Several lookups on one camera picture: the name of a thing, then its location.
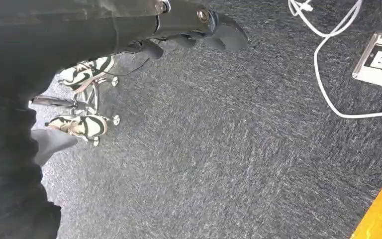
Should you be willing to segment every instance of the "green and white sneaker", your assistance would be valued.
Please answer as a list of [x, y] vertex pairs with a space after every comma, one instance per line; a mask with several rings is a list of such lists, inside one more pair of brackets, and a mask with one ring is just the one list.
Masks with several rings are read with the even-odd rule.
[[107, 123], [101, 116], [57, 116], [46, 123], [61, 131], [86, 138], [95, 138], [107, 132]]
[[101, 57], [94, 61], [81, 62], [57, 75], [63, 79], [64, 85], [76, 90], [82, 85], [89, 85], [93, 80], [104, 76], [113, 67], [114, 62], [113, 56]]

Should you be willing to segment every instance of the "carpet floor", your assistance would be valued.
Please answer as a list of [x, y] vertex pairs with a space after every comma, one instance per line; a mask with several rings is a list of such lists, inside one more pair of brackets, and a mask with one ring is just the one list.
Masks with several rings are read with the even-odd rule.
[[[317, 86], [321, 38], [287, 1], [205, 0], [247, 32], [250, 45], [220, 52], [199, 42], [104, 89], [119, 114], [99, 147], [80, 142], [44, 167], [62, 206], [60, 239], [343, 239], [382, 188], [382, 118], [334, 115]], [[355, 0], [314, 0], [310, 20], [331, 31]], [[345, 113], [382, 111], [382, 87], [351, 73], [382, 0], [365, 0], [355, 23], [319, 55], [325, 88]], [[146, 56], [118, 55], [114, 73]], [[47, 92], [68, 96], [53, 83]], [[35, 107], [38, 124], [58, 114]]]

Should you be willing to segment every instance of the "shoelace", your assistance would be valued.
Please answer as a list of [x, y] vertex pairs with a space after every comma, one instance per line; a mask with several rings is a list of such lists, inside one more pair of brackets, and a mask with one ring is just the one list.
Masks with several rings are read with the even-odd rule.
[[318, 86], [320, 87], [321, 93], [323, 94], [324, 99], [326, 100], [329, 107], [332, 109], [332, 111], [338, 115], [339, 117], [346, 118], [346, 119], [364, 119], [364, 118], [373, 118], [373, 117], [382, 117], [382, 112], [380, 113], [370, 113], [370, 114], [361, 114], [361, 115], [347, 115], [343, 114], [340, 111], [336, 109], [336, 107], [333, 105], [333, 103], [330, 101], [330, 98], [328, 97], [326, 91], [324, 90], [323, 83], [321, 81], [320, 77], [320, 71], [318, 69], [318, 52], [323, 47], [324, 44], [333, 36], [339, 35], [343, 31], [345, 31], [355, 20], [355, 18], [358, 16], [362, 2], [363, 0], [357, 0], [354, 6], [349, 10], [349, 12], [346, 14], [346, 16], [342, 19], [342, 21], [329, 33], [324, 34], [317, 30], [305, 17], [303, 10], [310, 11], [312, 10], [312, 7], [309, 5], [311, 0], [307, 0], [304, 3], [296, 2], [295, 0], [288, 0], [289, 9], [294, 16], [299, 16], [301, 19], [305, 22], [305, 24], [317, 35], [324, 37], [323, 41], [318, 45], [318, 47], [315, 49], [314, 52], [314, 70], [315, 70], [315, 76], [317, 78]]
[[75, 130], [75, 127], [77, 127], [78, 125], [80, 125], [78, 121], [70, 121], [65, 123], [65, 125], [61, 127], [61, 130], [67, 132], [67, 134], [70, 134], [70, 135], [83, 136], [82, 134], [80, 134], [78, 131]]

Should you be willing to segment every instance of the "metal bolt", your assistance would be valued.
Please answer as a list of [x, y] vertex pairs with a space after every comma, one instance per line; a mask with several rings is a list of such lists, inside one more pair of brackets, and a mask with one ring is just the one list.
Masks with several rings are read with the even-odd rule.
[[157, 12], [163, 13], [163, 12], [166, 12], [167, 10], [168, 10], [168, 6], [163, 1], [156, 3]]
[[197, 16], [202, 23], [207, 23], [208, 21], [208, 12], [206, 9], [200, 9], [197, 11]]

